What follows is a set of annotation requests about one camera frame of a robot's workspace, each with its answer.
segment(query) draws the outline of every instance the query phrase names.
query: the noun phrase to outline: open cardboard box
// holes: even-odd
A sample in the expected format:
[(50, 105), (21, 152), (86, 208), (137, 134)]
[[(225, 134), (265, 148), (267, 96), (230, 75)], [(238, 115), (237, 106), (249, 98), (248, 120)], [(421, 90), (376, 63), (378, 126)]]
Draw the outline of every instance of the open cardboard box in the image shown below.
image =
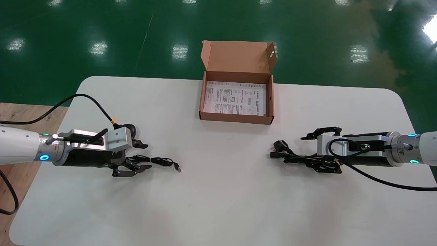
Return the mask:
[[(203, 74), (199, 117), (203, 120), (270, 125), (274, 118), (274, 42), (203, 41)], [(208, 81), (266, 84), (266, 116), (204, 112)]]

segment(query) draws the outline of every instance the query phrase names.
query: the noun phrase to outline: box lid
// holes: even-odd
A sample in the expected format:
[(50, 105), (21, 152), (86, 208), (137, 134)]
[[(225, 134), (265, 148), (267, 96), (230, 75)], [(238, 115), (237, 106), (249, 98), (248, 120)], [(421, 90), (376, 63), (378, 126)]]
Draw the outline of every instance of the box lid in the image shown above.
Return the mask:
[(203, 41), (207, 71), (271, 74), (276, 63), (274, 42)]

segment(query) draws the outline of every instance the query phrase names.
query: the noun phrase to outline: white table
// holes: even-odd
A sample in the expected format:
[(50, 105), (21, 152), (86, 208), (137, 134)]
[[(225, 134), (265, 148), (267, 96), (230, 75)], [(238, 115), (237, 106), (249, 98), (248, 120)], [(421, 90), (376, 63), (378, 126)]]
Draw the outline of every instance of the white table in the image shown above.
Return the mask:
[[(437, 193), (399, 190), (343, 167), (319, 174), (269, 159), (284, 139), (302, 155), (317, 127), (343, 134), (413, 133), (392, 91), (275, 84), (270, 126), (201, 121), (201, 81), (90, 77), (78, 93), (93, 96), (118, 123), (132, 123), (150, 157), (182, 167), (154, 167), (133, 178), (111, 170), (43, 163), (10, 229), (30, 246), (94, 245), (434, 245)], [(59, 129), (110, 127), (86, 98), (75, 98)], [(360, 169), (404, 185), (436, 186), (426, 165)]]

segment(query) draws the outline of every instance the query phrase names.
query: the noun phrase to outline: glossy epoxy floor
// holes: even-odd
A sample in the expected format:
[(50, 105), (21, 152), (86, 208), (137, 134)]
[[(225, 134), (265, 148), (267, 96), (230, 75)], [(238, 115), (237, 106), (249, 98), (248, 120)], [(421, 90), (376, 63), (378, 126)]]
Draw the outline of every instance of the glossy epoxy floor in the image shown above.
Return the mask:
[(93, 75), (201, 79), (202, 40), (274, 41), (276, 83), (387, 88), (434, 131), (436, 15), (436, 0), (4, 0), (0, 102), (53, 105)]

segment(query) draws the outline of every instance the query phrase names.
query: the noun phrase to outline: black wire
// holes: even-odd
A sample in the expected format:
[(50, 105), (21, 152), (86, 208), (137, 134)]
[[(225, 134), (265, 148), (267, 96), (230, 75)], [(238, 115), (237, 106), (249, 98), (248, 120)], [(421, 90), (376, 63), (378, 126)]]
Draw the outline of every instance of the black wire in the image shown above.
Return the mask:
[(11, 214), (15, 214), (18, 210), (18, 197), (17, 194), (15, 193), (14, 189), (12, 188), (12, 185), (9, 183), (9, 180), (7, 180), (6, 175), (0, 170), (0, 176), (1, 178), (4, 180), (6, 186), (9, 188), (9, 191), (14, 199), (14, 203), (15, 203), (15, 208), (12, 211), (6, 211), (3, 209), (0, 209), (0, 214), (7, 214), (7, 215), (11, 215)]
[(161, 166), (166, 166), (169, 167), (171, 165), (174, 166), (174, 168), (180, 172), (180, 166), (177, 162), (174, 162), (172, 159), (170, 158), (161, 158), (161, 157), (147, 157), (144, 155), (134, 155), (131, 157), (127, 157), (126, 159), (132, 161), (132, 163), (134, 164), (138, 164), (140, 162), (151, 162), (151, 163), (155, 163)]
[(106, 116), (106, 118), (108, 118), (108, 120), (112, 122), (112, 118), (108, 115), (108, 113), (106, 113), (106, 111), (103, 109), (103, 107), (100, 105), (100, 103), (98, 103), (94, 98), (92, 98), (91, 96), (88, 96), (86, 94), (74, 94), (74, 95), (71, 95), (71, 96), (67, 97), (66, 99), (60, 101), (58, 104), (53, 106), (49, 111), (45, 112), (45, 114), (41, 115), (39, 118), (36, 118), (34, 120), (31, 120), (31, 121), (5, 121), (5, 120), (0, 120), (0, 124), (9, 124), (9, 125), (29, 125), (29, 124), (33, 124), (33, 123), (38, 122), (38, 121), (42, 120), (43, 118), (45, 118), (47, 115), (49, 115), (51, 112), (53, 112), (55, 109), (57, 109), (59, 106), (61, 106), (62, 104), (64, 104), (68, 100), (71, 100), (71, 99), (73, 99), (75, 97), (79, 97), (79, 96), (86, 97), (86, 98), (90, 99), (91, 101), (93, 101), (97, 105), (97, 107), (99, 107), (99, 109), (102, 111), (102, 113)]
[(395, 187), (395, 188), (399, 188), (399, 189), (404, 189), (404, 190), (437, 191), (437, 187), (415, 187), (415, 186), (406, 186), (406, 185), (399, 185), (399, 184), (395, 184), (395, 183), (387, 182), (387, 181), (384, 181), (384, 180), (381, 180), (381, 179), (375, 178), (374, 176), (369, 175), (369, 174), (367, 174), (367, 173), (361, 171), (360, 169), (358, 169), (358, 168), (352, 166), (351, 164), (347, 164), (347, 163), (345, 163), (345, 162), (342, 162), (342, 163), (343, 163), (344, 165), (346, 165), (346, 166), (352, 168), (352, 170), (358, 172), (359, 174), (363, 175), (363, 176), (366, 177), (366, 178), (369, 178), (369, 179), (371, 179), (371, 180), (373, 180), (373, 181), (376, 181), (376, 182), (378, 182), (378, 183), (385, 184), (385, 185), (388, 185), (388, 186), (391, 186), (391, 187)]
[[(353, 140), (350, 140), (350, 139), (337, 138), (337, 139), (334, 139), (334, 140), (330, 141), (330, 143), (328, 144), (328, 151), (329, 151), (329, 152), (330, 152), (334, 157), (338, 158), (338, 159), (341, 161), (341, 163), (343, 163), (344, 165), (350, 167), (352, 170), (358, 172), (359, 174), (363, 175), (364, 177), (369, 178), (369, 179), (371, 179), (371, 180), (373, 180), (373, 181), (376, 181), (376, 182), (378, 182), (378, 183), (381, 183), (381, 184), (385, 184), (385, 185), (388, 185), (388, 186), (391, 186), (391, 187), (395, 187), (395, 188), (399, 188), (399, 189), (404, 189), (404, 190), (437, 191), (437, 187), (415, 187), (415, 186), (406, 186), (406, 185), (399, 185), (399, 184), (391, 183), (391, 182), (388, 182), (388, 181), (384, 181), (384, 180), (382, 180), (382, 179), (378, 179), (378, 178), (376, 178), (376, 177), (374, 177), (374, 176), (372, 176), (372, 175), (370, 175), (370, 174), (367, 174), (367, 173), (361, 171), (360, 169), (354, 167), (353, 165), (346, 163), (346, 162), (343, 161), (342, 159), (343, 159), (343, 158), (354, 157), (354, 156), (357, 156), (357, 155), (360, 155), (360, 154), (363, 154), (363, 153), (369, 152), (369, 151), (371, 151), (372, 149), (369, 148), (369, 149), (367, 149), (367, 150), (360, 151), (360, 152), (357, 152), (357, 153), (352, 154), (352, 155), (337, 155), (337, 154), (335, 154), (335, 153), (332, 151), (331, 146), (332, 146), (333, 143), (335, 143), (335, 142), (340, 142), (340, 141), (345, 141), (345, 142), (349, 142), (349, 143), (355, 143), (355, 144), (358, 144), (358, 145), (360, 145), (360, 143), (358, 143), (358, 142), (356, 142), (356, 141), (353, 141)], [(390, 145), (386, 145), (386, 146), (384, 146), (384, 148), (390, 148), (390, 147), (391, 147)]]
[(356, 144), (358, 144), (358, 145), (361, 145), (361, 144), (358, 143), (358, 142), (355, 142), (355, 141), (350, 140), (350, 139), (345, 139), (345, 138), (336, 138), (336, 139), (330, 141), (329, 144), (328, 144), (328, 151), (329, 151), (329, 153), (331, 153), (331, 155), (337, 157), (338, 159), (340, 159), (340, 158), (354, 157), (354, 156), (361, 155), (361, 154), (364, 154), (364, 153), (366, 153), (366, 152), (371, 151), (371, 149), (369, 148), (369, 149), (367, 149), (367, 150), (363, 150), (363, 151), (360, 151), (360, 152), (357, 152), (357, 153), (354, 153), (354, 154), (351, 154), (351, 155), (337, 155), (337, 154), (335, 154), (335, 153), (332, 151), (331, 146), (332, 146), (332, 144), (335, 143), (335, 142), (342, 142), (342, 141), (343, 141), (343, 142), (349, 142), (349, 143), (356, 143)]

